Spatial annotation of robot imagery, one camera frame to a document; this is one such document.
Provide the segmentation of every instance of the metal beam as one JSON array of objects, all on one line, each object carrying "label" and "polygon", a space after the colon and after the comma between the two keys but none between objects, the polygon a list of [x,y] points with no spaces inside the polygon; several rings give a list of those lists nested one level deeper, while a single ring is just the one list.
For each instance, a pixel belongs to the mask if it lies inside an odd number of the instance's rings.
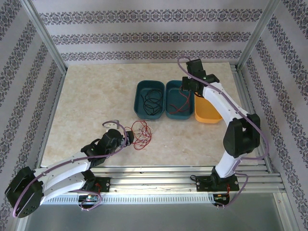
[{"label": "metal beam", "polygon": [[237,71],[241,71],[244,67],[250,53],[252,52],[255,44],[257,43],[258,39],[260,38],[264,28],[266,27],[267,23],[270,20],[270,17],[274,13],[276,7],[278,6],[280,0],[269,0],[268,4],[266,5],[263,14],[261,15],[256,28],[252,32],[238,62],[236,63]]},{"label": "metal beam", "polygon": [[[242,107],[246,111],[248,111],[249,113],[255,113],[253,106],[252,106],[252,103],[250,102],[250,99],[249,99],[249,96],[248,96],[248,90],[247,90],[247,87],[244,83],[244,78],[243,78],[242,72],[239,71],[239,72],[233,73],[233,78],[234,78],[235,86],[236,86],[237,91],[239,93],[239,97],[240,97],[240,100],[241,100]],[[264,144],[263,140],[261,140],[260,146],[257,147],[257,151],[259,153],[259,156],[262,156],[265,153],[265,144]],[[268,169],[268,172],[273,173],[274,170],[271,166],[269,157],[266,156],[264,158],[264,161],[265,161],[265,165]]]},{"label": "metal beam", "polygon": [[299,231],[287,193],[274,193],[274,198],[284,230]]},{"label": "metal beam", "polygon": [[[211,173],[213,166],[110,166],[110,167],[94,167],[91,171],[94,174],[98,173],[195,173],[204,172]],[[267,171],[265,165],[239,165],[237,171]]]},{"label": "metal beam", "polygon": [[62,74],[66,74],[67,66],[59,53],[58,49],[56,48],[50,34],[48,33],[38,11],[36,10],[32,0],[21,0],[20,1],[24,9],[26,10],[29,18],[31,19],[33,25],[35,26],[38,34],[40,35],[41,39],[45,43],[48,51],[50,52],[52,58],[57,63],[58,67],[61,70]]},{"label": "metal beam", "polygon": [[66,76],[66,73],[63,73],[62,77],[61,77],[60,85],[59,85],[59,88],[58,88],[58,91],[56,93],[56,97],[55,97],[55,100],[54,100],[54,103],[53,103],[53,106],[52,106],[52,109],[51,109],[51,115],[50,115],[50,118],[49,118],[49,121],[48,121],[48,124],[47,124],[47,128],[46,128],[46,132],[45,132],[45,135],[44,135],[44,138],[43,138],[41,149],[40,149],[39,154],[38,154],[39,156],[38,156],[36,168],[40,167],[42,160],[43,160],[43,155],[44,155],[45,148],[46,148],[46,145],[47,145],[47,141],[48,141],[49,133],[50,133],[50,130],[51,130],[53,118],[56,114],[56,110],[57,110],[58,102],[59,102],[60,95],[61,95],[61,92],[62,92],[62,87],[63,87],[63,84],[64,84],[65,76]]}]

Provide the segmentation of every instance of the orange plastic container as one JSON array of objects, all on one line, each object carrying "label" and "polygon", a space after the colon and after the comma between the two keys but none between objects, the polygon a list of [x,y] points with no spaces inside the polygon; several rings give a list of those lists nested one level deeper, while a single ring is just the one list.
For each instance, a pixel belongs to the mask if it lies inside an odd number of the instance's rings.
[{"label": "orange plastic container", "polygon": [[215,124],[222,120],[215,107],[205,98],[194,96],[194,117],[200,123]]}]

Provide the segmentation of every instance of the teal plastic container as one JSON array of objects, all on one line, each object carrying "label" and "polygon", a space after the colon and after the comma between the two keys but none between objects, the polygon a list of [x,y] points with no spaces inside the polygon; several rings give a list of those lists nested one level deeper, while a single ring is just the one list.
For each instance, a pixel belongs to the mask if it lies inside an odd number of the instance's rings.
[{"label": "teal plastic container", "polygon": [[[162,92],[162,100],[159,101],[159,110],[155,115],[148,115],[144,109],[144,97],[151,90],[159,90]],[[154,98],[159,99],[160,94],[158,92],[152,91],[151,94]],[[135,103],[134,103],[134,111],[140,119],[159,119],[164,112],[165,109],[165,100],[166,100],[166,92],[165,85],[156,80],[143,80],[138,83],[136,89]],[[157,106],[155,103],[148,103],[153,107]]]},{"label": "teal plastic container", "polygon": [[[188,103],[182,108],[186,110],[184,112],[177,112],[173,114],[177,109],[180,109],[187,99],[182,96],[179,92],[179,88],[182,86],[182,81],[172,80],[166,84],[166,101],[165,101],[165,110],[166,115],[170,119],[188,119],[194,112],[194,94],[191,93],[189,97],[189,106]],[[189,91],[182,91],[185,96],[189,96]]]}]

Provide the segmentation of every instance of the white robotic arm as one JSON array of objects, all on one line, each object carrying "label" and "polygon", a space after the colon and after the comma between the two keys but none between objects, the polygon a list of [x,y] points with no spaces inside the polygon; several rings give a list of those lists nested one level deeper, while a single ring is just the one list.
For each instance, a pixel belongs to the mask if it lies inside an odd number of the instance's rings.
[{"label": "white robotic arm", "polygon": [[[220,162],[213,167],[209,187],[207,187],[211,192],[223,191],[227,185],[234,184],[234,178],[236,178],[234,170],[240,159],[259,146],[259,133],[247,123],[243,116],[249,118],[258,127],[260,127],[260,119],[256,114],[249,115],[247,111],[238,106],[225,92],[216,76],[206,75],[200,59],[189,61],[186,64],[189,74],[202,81],[205,80],[212,87],[183,77],[182,89],[194,91],[207,99],[227,125],[223,139],[225,152]],[[110,129],[101,139],[94,140],[66,160],[33,171],[29,167],[21,169],[5,191],[6,197],[16,210],[16,215],[19,218],[26,217],[43,202],[68,191],[79,189],[93,191],[96,178],[90,168],[105,161],[106,157],[102,158],[101,155],[112,154],[118,147],[128,146],[133,142],[133,133],[125,132],[128,139],[124,140],[119,131]]]},{"label": "white robotic arm", "polygon": [[[245,111],[243,108],[237,105],[237,103],[227,94],[227,92],[223,89],[221,83],[214,82],[212,83],[214,87],[224,92],[224,94],[233,102],[233,104],[241,111],[245,116],[248,115],[248,112]],[[230,106],[227,100],[218,93],[216,90],[205,87],[203,89],[203,97],[208,100],[215,109],[219,112],[223,120],[225,121],[226,125],[228,126],[231,121],[236,119],[241,119],[242,117],[235,112],[234,108]],[[238,163],[238,161],[247,155],[247,153],[241,154],[238,157],[233,157],[224,152],[220,162],[216,165],[216,172],[221,178],[227,178],[234,174],[233,168]]]},{"label": "white robotic arm", "polygon": [[183,77],[182,89],[193,91],[197,96],[208,100],[227,125],[223,139],[225,152],[213,168],[210,182],[211,190],[226,188],[226,185],[234,183],[234,171],[241,158],[260,144],[260,134],[252,125],[260,128],[260,118],[257,114],[250,115],[241,108],[223,89],[215,75],[207,75],[200,59],[189,61],[186,66],[188,72],[183,71],[193,78]]},{"label": "white robotic arm", "polygon": [[132,131],[125,132],[126,138],[118,130],[109,129],[101,139],[94,140],[65,160],[34,170],[21,169],[5,191],[15,215],[26,217],[40,204],[69,191],[95,191],[101,179],[96,178],[90,168],[102,164],[117,148],[133,142]]}]

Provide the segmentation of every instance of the damask wall pattern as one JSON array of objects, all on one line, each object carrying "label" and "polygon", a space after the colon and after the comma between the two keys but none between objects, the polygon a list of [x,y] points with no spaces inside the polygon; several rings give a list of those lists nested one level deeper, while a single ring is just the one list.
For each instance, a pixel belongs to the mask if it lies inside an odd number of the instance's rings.
[{"label": "damask wall pattern", "polygon": [[267,1],[33,3],[67,64],[176,62],[181,53],[234,64]]},{"label": "damask wall pattern", "polygon": [[307,15],[302,0],[280,2],[243,69],[301,230],[308,230]]},{"label": "damask wall pattern", "polygon": [[4,196],[18,170],[34,168],[62,74],[18,0],[0,0],[0,231],[13,221]]}]

